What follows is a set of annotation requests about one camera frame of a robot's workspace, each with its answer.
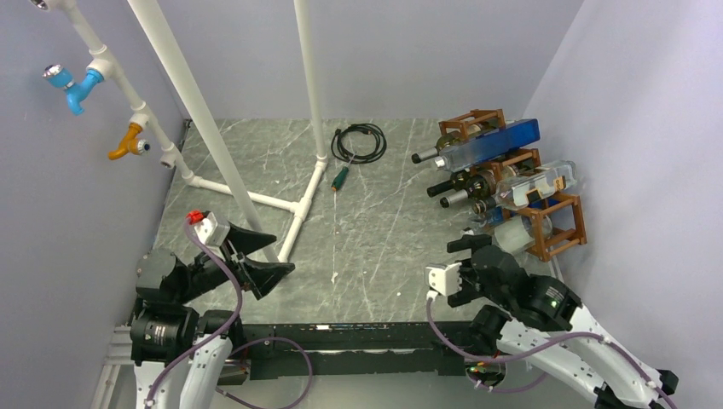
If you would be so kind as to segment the clear square liquor bottle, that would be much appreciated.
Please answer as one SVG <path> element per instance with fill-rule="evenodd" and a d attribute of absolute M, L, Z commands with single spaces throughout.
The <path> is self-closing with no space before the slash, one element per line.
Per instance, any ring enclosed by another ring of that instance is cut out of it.
<path fill-rule="evenodd" d="M 573 187 L 577 182 L 574 161 L 552 161 L 534 168 L 528 176 L 512 176 L 498 182 L 495 192 L 487 198 L 478 199 L 472 209 L 475 214 L 483 214 L 496 207 L 510 211 L 521 210 Z"/>

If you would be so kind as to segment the tall clear glass bottle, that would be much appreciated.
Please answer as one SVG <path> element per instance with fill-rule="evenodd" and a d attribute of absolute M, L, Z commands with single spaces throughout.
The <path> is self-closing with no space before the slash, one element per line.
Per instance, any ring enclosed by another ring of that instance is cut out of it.
<path fill-rule="evenodd" d="M 532 218 L 527 216 L 513 216 L 491 228 L 472 220 L 471 226 L 463 229 L 462 233 L 487 234 L 494 245 L 513 255 L 526 251 L 535 244 Z"/>

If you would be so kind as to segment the dark green wine bottle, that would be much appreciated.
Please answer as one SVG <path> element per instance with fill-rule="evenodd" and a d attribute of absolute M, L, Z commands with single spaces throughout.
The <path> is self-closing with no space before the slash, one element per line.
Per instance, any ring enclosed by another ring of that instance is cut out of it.
<path fill-rule="evenodd" d="M 465 138 L 458 130 L 441 135 L 433 147 L 424 151 L 413 153 L 411 155 L 411 160 L 414 164 L 419 164 L 431 158 L 437 157 L 445 147 L 449 147 L 463 141 L 465 141 Z"/>

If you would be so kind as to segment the blue clear bottle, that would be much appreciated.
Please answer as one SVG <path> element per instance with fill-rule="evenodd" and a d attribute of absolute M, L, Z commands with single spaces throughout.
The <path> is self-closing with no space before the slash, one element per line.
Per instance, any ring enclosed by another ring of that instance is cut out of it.
<path fill-rule="evenodd" d="M 499 206 L 495 196 L 492 193 L 480 193 L 470 194 L 470 198 L 474 198 L 475 202 L 472 206 L 475 214 L 476 222 L 481 225 L 491 228 L 505 221 L 502 213 L 503 206 Z M 521 196 L 517 201 L 513 201 L 513 206 L 519 206 L 519 202 L 525 202 L 526 206 L 535 209 L 546 209 L 548 205 L 556 204 L 556 201 L 550 202 L 549 198 L 543 198 L 537 191 L 532 191 L 526 195 Z"/>

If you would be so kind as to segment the tall blue liquid bottle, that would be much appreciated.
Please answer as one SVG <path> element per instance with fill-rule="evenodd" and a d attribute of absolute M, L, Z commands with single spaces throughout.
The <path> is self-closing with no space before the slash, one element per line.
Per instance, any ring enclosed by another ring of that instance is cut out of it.
<path fill-rule="evenodd" d="M 436 170 L 457 172 L 540 140 L 539 121 L 522 119 L 458 145 L 445 147 L 433 164 Z"/>

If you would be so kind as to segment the dark wine bottle cream label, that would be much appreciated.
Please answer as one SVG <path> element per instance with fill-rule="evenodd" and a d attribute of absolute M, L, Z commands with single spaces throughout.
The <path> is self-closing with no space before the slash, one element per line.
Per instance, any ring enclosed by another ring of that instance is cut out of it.
<path fill-rule="evenodd" d="M 433 198 L 448 191 L 459 191 L 466 185 L 470 177 L 471 174 L 467 170 L 454 172 L 446 181 L 442 181 L 437 185 L 428 187 L 426 189 L 426 193 L 430 198 Z"/>

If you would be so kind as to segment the green wine bottle silver neck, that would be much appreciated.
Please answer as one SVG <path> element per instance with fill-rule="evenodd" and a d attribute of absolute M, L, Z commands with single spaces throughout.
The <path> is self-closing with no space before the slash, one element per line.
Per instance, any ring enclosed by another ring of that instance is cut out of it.
<path fill-rule="evenodd" d="M 452 204 L 459 203 L 465 199 L 486 199 L 495 193 L 496 182 L 494 173 L 490 170 L 485 170 L 482 173 L 470 176 L 459 191 L 440 198 L 439 204 L 443 208 L 448 208 Z"/>

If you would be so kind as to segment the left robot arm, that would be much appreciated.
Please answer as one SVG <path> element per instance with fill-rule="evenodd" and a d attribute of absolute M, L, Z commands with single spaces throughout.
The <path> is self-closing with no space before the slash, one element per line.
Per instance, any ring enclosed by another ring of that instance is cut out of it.
<path fill-rule="evenodd" d="M 210 211 L 183 223 L 200 253 L 189 264 L 166 249 L 139 262 L 130 324 L 130 359 L 139 408 L 207 408 L 227 359 L 246 346 L 243 294 L 267 296 L 290 272 L 288 262 L 249 256 L 276 241 Z"/>

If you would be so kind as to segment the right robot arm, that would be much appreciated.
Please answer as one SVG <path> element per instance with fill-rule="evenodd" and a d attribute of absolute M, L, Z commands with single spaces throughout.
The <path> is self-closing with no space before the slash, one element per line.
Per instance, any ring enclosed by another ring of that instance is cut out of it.
<path fill-rule="evenodd" d="M 529 274 L 487 234 L 464 235 L 447 251 L 469 251 L 462 260 L 428 266 L 427 304 L 446 298 L 455 308 L 487 300 L 460 347 L 432 329 L 460 356 L 485 364 L 523 360 L 566 383 L 595 408 L 674 408 L 679 378 L 635 358 L 593 317 L 566 284 Z"/>

